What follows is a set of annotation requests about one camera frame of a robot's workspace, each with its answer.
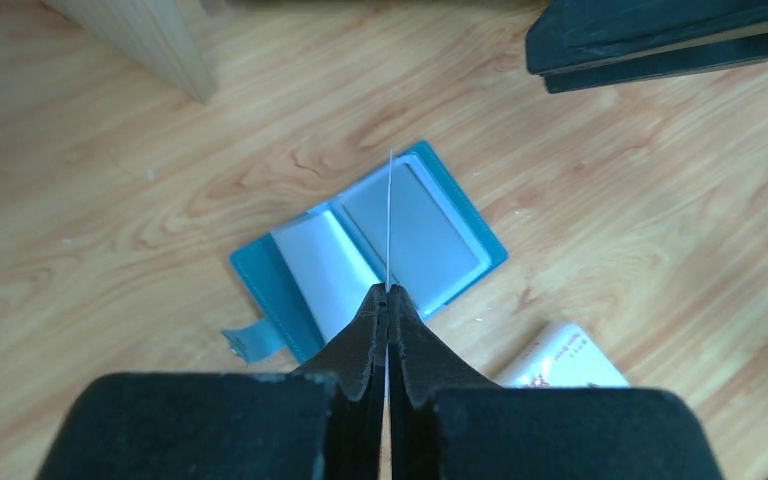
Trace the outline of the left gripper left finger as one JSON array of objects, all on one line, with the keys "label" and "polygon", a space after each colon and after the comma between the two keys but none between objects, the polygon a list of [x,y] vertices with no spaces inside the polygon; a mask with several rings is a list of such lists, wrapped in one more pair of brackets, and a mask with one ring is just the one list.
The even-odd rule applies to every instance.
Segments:
[{"label": "left gripper left finger", "polygon": [[42,479],[375,479],[387,292],[289,373],[120,372],[68,411]]}]

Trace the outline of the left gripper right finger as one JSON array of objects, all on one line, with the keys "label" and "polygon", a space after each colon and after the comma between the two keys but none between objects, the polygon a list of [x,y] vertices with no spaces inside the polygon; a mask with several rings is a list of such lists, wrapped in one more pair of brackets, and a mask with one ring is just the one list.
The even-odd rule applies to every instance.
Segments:
[{"label": "left gripper right finger", "polygon": [[387,298],[396,479],[718,479],[704,430],[650,388],[503,388]]}]

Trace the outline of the thin white card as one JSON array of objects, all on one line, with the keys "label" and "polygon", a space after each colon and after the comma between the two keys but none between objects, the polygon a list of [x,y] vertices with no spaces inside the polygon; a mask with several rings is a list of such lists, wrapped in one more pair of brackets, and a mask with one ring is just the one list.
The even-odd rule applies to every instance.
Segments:
[{"label": "thin white card", "polygon": [[[387,165],[387,172],[388,172],[388,179],[387,179],[387,191],[386,191],[386,210],[385,210],[385,219],[386,219],[386,238],[385,238],[385,307],[388,308],[389,312],[389,293],[392,288],[392,273],[391,273],[391,238],[392,238],[392,185],[393,185],[393,161],[394,161],[394,148],[390,147],[389,149],[389,156],[388,156],[388,165]],[[394,470],[393,470],[393,441],[392,441],[392,407],[391,407],[391,392],[390,392],[390,359],[389,359],[389,340],[388,340],[388,334],[389,330],[386,330],[385,332],[385,347],[386,347],[386,355],[385,355],[385,367],[386,367],[386,377],[385,377],[385,406],[386,406],[386,433],[387,433],[387,439],[385,441],[382,440],[382,445],[385,443],[387,447],[387,468],[385,469],[382,466],[382,474],[387,472],[387,479],[394,479]]]}]

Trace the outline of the blue leather card holder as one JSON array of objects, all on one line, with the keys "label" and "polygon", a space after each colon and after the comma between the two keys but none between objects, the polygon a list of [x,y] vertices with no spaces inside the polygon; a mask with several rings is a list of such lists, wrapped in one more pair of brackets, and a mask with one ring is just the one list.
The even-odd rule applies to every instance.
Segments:
[{"label": "blue leather card holder", "polygon": [[[348,325],[371,286],[385,283],[387,165],[230,254],[262,314],[224,331],[236,355],[252,364],[288,348],[305,362]],[[507,257],[430,143],[394,155],[392,285],[408,291],[422,319]]]}]

